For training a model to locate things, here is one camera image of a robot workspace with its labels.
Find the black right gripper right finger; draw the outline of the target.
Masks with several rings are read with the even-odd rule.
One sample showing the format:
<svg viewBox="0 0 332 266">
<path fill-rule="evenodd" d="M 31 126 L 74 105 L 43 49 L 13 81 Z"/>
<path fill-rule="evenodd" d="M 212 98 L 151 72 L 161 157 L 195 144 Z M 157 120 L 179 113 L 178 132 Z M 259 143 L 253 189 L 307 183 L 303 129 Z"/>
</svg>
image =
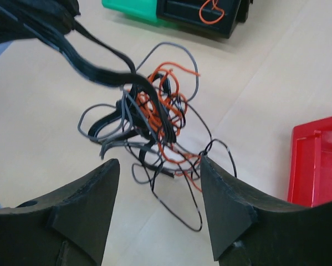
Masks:
<svg viewBox="0 0 332 266">
<path fill-rule="evenodd" d="M 303 207 L 235 178 L 208 157 L 201 186 L 220 265 L 332 265 L 332 201 Z"/>
</svg>

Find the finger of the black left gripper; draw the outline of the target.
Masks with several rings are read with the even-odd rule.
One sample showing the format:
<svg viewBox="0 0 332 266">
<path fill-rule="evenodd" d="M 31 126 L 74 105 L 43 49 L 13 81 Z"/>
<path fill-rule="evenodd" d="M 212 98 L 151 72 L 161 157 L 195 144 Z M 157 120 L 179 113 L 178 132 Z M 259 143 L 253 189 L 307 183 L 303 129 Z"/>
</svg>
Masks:
<svg viewBox="0 0 332 266">
<path fill-rule="evenodd" d="M 0 1 L 0 44 L 69 34 L 79 15 L 79 2 L 75 0 Z"/>
</svg>

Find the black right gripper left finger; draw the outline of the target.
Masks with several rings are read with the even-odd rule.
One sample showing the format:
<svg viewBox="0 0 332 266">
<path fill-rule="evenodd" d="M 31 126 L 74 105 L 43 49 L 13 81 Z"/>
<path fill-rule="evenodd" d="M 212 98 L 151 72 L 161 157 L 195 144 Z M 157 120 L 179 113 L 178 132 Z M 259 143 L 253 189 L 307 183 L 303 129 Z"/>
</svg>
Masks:
<svg viewBox="0 0 332 266">
<path fill-rule="evenodd" d="M 112 158 L 54 191 L 0 208 L 0 265 L 101 265 L 119 176 Z"/>
</svg>

